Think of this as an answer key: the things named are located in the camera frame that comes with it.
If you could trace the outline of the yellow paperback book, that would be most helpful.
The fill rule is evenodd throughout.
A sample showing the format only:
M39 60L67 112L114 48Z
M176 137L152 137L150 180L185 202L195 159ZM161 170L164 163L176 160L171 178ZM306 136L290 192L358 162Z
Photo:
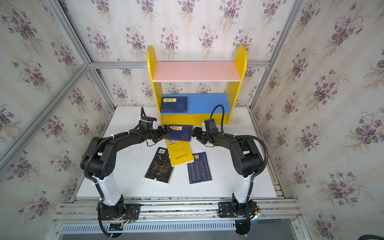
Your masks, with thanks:
M166 145L172 167L194 161L194 156L188 142L166 140Z

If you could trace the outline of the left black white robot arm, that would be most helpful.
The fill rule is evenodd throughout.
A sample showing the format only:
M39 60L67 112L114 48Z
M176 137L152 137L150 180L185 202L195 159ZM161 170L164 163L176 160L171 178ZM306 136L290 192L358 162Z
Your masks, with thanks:
M133 129L109 137L91 139L81 161L81 169L85 178L96 186L104 206L115 212L124 207L124 198L113 176L117 153L147 140L156 144L171 132L169 126L159 125L156 118L143 116Z

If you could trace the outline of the aluminium mounting rail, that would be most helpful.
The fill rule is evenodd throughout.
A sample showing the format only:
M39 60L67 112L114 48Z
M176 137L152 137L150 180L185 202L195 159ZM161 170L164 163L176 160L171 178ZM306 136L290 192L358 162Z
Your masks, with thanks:
M125 199L125 204L141 205L138 222L169 221L213 221L219 218L219 203L230 201L218 199ZM61 204L54 215L54 223L96 223L97 200L80 199L73 203ZM302 216L294 199L254 199L260 208L260 220L289 219Z

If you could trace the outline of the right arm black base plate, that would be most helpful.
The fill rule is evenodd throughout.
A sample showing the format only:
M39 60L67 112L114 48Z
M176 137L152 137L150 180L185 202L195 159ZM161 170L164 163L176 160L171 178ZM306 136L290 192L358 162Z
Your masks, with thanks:
M260 212L259 206L253 200L249 201L248 207L246 204L219 202L218 209L219 218L245 218L248 216L251 219Z

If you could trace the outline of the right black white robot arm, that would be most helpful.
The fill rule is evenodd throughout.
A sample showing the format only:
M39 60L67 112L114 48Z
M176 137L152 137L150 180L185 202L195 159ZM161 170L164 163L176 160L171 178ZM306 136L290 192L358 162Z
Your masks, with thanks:
M258 137L251 135L232 135L219 131L216 122L208 119L203 126L195 127L191 136L201 144L212 144L230 151L235 171L240 176L238 186L233 193L233 205L238 208L249 205L254 179L267 167L269 152L266 144Z

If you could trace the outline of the black paperback book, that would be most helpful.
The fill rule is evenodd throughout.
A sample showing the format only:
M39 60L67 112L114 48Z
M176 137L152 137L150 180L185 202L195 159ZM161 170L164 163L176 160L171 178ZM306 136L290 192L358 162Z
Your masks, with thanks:
M168 150L159 147L145 174L145 178L168 185L173 171L174 167L171 165Z

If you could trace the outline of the navy book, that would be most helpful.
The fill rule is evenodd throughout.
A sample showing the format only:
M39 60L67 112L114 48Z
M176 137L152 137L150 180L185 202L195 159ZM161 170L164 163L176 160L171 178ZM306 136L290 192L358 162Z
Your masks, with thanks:
M174 141L183 141L183 142L191 141L191 138L192 138L191 132L193 130L193 126L169 125L169 128L172 131L164 137L165 140L174 140Z
M161 108L181 108L188 107L187 97L163 97Z
M188 112L188 107L181 108L161 108L161 114L184 114Z

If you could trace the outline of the white ventilation grille strip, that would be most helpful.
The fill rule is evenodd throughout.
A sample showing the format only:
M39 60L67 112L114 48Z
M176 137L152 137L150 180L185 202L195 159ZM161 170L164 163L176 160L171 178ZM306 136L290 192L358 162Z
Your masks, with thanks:
M173 232L208 232L234 231L235 222L225 221L183 221L183 222L138 222L125 226L120 224L103 224L109 234L125 233L173 233ZM65 224L62 235L102 234L98 223L95 224Z

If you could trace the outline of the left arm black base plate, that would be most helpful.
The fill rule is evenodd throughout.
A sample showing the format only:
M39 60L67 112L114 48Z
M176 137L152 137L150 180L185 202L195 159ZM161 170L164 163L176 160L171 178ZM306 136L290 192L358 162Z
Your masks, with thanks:
M140 208L140 204L117 203L115 206L108 206L101 203L97 207L98 219L101 221L138 220Z

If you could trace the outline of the dark blue text-covered book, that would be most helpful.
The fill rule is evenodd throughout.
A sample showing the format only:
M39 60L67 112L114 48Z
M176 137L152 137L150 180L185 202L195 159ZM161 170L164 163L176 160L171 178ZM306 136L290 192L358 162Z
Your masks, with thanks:
M193 154L194 161L187 164L189 183L196 184L212 180L206 152Z

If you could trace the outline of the yellow pink blue bookshelf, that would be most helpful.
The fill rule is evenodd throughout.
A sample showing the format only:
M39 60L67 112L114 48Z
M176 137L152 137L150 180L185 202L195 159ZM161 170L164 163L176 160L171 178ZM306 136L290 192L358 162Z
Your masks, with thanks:
M213 118L217 123L231 122L238 96L247 70L248 53L245 46L237 47L234 60L219 62L159 62L153 46L147 49L149 78L159 117L166 125L201 125ZM163 97L182 97L183 94L165 94L165 83L227 83L225 93L186 94L188 112L184 114L161 114Z

